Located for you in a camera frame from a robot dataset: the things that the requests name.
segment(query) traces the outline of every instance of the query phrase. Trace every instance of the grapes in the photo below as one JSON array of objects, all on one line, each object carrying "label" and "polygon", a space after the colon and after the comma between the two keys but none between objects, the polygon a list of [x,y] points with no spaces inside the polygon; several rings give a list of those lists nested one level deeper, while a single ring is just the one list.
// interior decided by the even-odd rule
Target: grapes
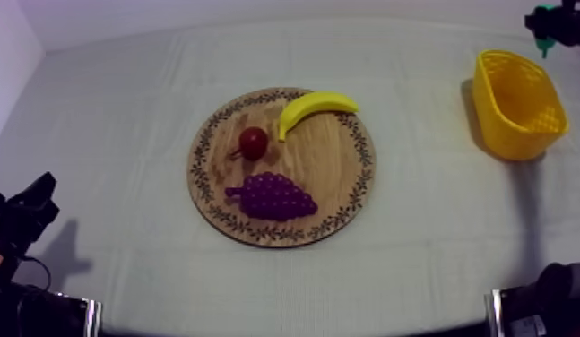
[{"label": "grapes", "polygon": [[242,187],[225,189],[227,197],[239,196],[240,209],[250,218],[286,221],[315,214],[313,198],[280,174],[264,172],[244,179]]}]

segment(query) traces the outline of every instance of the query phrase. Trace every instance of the toy banana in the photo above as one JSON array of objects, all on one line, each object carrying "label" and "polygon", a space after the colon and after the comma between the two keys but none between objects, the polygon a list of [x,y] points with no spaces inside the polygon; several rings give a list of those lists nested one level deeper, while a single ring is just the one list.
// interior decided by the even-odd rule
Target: toy banana
[{"label": "toy banana", "polygon": [[357,112],[359,106],[352,99],[337,92],[315,91],[293,100],[279,117],[279,141],[300,119],[319,111]]}]

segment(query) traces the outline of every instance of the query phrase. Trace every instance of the white tablecloth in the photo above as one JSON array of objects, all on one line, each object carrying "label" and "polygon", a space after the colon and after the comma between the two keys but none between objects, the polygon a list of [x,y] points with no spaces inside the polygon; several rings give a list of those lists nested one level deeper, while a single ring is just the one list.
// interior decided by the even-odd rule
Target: white tablecloth
[{"label": "white tablecloth", "polygon": [[[476,144],[485,48],[549,72],[571,132],[542,160]],[[210,227],[186,188],[196,131],[249,91],[340,91],[377,176],[361,213],[312,246],[263,250]],[[107,325],[199,336],[379,336],[484,316],[490,289],[580,261],[580,51],[424,22],[333,19],[156,32],[49,54],[0,139],[0,191],[50,170],[61,208],[30,253]],[[18,281],[42,284],[39,269]]]}]

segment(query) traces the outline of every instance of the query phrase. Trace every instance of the plastic basket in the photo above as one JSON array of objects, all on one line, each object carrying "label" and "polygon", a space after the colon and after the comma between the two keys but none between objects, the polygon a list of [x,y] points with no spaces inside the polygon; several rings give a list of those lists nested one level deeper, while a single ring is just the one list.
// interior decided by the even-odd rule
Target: plastic basket
[{"label": "plastic basket", "polygon": [[484,142],[501,158],[532,159],[567,133],[567,116],[551,79],[517,54],[485,50],[478,55],[473,100]]}]

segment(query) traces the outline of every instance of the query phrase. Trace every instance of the wooden plate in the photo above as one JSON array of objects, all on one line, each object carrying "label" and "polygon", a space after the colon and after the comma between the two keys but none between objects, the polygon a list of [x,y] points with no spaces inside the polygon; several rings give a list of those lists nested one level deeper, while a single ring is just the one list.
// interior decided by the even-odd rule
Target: wooden plate
[{"label": "wooden plate", "polygon": [[[221,233],[253,246],[303,246],[342,229],[365,204],[376,155],[356,115],[314,114],[289,131],[285,143],[277,141],[281,111],[308,92],[270,88],[248,93],[214,112],[198,131],[189,152],[187,184],[200,213]],[[230,160],[239,134],[249,126],[268,133],[267,153],[256,162]],[[283,174],[311,194],[318,212],[285,222],[249,219],[224,189],[266,171]]]}]

